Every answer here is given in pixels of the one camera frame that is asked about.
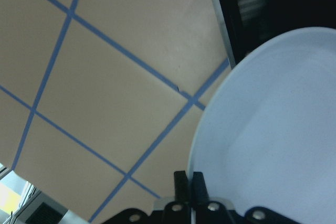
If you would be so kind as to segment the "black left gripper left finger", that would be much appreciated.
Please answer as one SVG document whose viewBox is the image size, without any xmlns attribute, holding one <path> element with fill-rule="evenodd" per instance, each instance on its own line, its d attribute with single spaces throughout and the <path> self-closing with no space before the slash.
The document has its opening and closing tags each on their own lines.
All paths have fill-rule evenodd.
<svg viewBox="0 0 336 224">
<path fill-rule="evenodd" d="M 184 204 L 190 203 L 189 181 L 184 170 L 174 172 L 175 201 Z"/>
</svg>

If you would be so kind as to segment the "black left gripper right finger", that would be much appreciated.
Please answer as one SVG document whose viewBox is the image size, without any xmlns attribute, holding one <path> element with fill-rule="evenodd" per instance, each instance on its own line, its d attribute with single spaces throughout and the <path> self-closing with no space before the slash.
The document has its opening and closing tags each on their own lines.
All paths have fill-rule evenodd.
<svg viewBox="0 0 336 224">
<path fill-rule="evenodd" d="M 203 205 L 209 200 L 202 172 L 194 172 L 192 178 L 192 200 L 195 205 Z"/>
</svg>

